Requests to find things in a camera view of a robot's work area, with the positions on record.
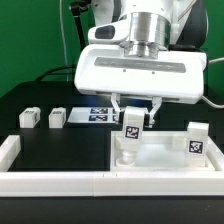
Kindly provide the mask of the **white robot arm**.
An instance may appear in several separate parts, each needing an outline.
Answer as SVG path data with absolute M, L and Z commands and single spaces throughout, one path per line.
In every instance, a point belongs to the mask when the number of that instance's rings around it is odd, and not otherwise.
M 152 102 L 143 113 L 148 124 L 164 102 L 195 104 L 203 98 L 207 56 L 194 46 L 180 45 L 184 18 L 194 3 L 184 0 L 121 0 L 121 14 L 112 20 L 115 5 L 90 0 L 96 26 L 89 30 L 76 68 L 74 84 L 82 94 L 107 95 L 121 122 L 127 113 L 122 97 Z

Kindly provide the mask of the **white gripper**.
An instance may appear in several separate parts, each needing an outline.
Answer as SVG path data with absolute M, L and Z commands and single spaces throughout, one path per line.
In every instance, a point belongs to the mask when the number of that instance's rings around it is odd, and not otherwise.
M 83 94 L 111 96 L 115 123 L 123 122 L 120 97 L 152 100 L 152 128 L 162 101 L 194 104 L 204 92 L 206 54 L 172 50 L 168 23 L 111 23 L 89 30 L 74 84 Z

